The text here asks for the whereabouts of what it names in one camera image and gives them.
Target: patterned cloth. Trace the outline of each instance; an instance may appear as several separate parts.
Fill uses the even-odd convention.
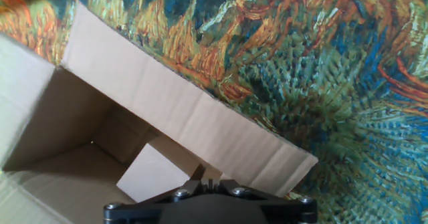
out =
[[[320,223],[428,223],[427,0],[0,0],[0,31],[58,64],[76,1],[315,154]]]

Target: bolt head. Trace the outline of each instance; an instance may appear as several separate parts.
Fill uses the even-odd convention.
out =
[[[236,187],[235,189],[232,190],[232,193],[234,195],[242,195],[246,192],[246,189],[243,187]]]
[[[121,205],[122,205],[122,203],[113,202],[113,203],[110,203],[110,204],[106,205],[106,208],[109,209],[109,210],[112,210],[112,209],[118,208]]]
[[[312,202],[313,201],[313,199],[311,198],[311,197],[300,197],[299,198],[299,201],[301,202],[301,203],[310,203],[310,202]]]
[[[176,197],[185,197],[185,196],[187,196],[188,194],[190,194],[190,192],[189,192],[188,190],[186,190],[186,189],[178,189],[178,190],[175,192],[175,196],[176,196]]]

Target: screw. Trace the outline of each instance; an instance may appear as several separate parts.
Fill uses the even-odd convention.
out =
[[[234,195],[242,195],[244,194],[244,192],[246,192],[246,190],[243,187],[236,187],[235,189],[232,190],[232,193]]]
[[[185,197],[185,196],[187,196],[188,194],[190,194],[190,192],[189,192],[188,190],[186,190],[186,189],[178,189],[178,190],[175,192],[175,196],[177,196],[177,197]]]
[[[110,204],[106,205],[106,208],[109,210],[112,210],[112,209],[118,208],[121,205],[122,205],[122,203],[114,202],[114,203],[110,203]]]
[[[310,198],[310,197],[300,197],[299,198],[299,201],[301,202],[301,203],[310,203],[310,202],[312,202],[312,198]]]

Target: cardboard box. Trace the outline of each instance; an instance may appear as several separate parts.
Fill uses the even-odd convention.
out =
[[[116,183],[144,145],[163,134],[215,175],[277,195],[316,163],[154,61],[82,5],[63,67],[4,35],[0,44],[5,223],[101,223],[106,203],[134,202]]]
[[[160,64],[82,4],[62,65],[243,185],[285,195],[318,161]]]

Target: painted fabric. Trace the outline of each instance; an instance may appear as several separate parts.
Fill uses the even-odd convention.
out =
[[[58,64],[77,1],[316,155],[320,223],[428,224],[428,0],[0,0],[0,31]]]

